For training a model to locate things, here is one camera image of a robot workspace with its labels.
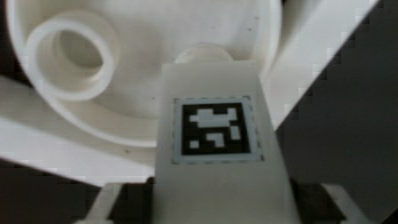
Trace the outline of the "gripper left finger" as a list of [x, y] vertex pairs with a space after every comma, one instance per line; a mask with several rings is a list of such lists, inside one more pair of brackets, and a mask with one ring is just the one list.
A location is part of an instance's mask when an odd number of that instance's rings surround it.
[[152, 224], [153, 182], [109, 183], [86, 217], [73, 224]]

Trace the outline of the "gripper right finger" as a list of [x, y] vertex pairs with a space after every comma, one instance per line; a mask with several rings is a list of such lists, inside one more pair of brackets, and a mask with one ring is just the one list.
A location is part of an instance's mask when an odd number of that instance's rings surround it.
[[292, 189], [303, 224], [377, 224], [340, 185], [292, 182]]

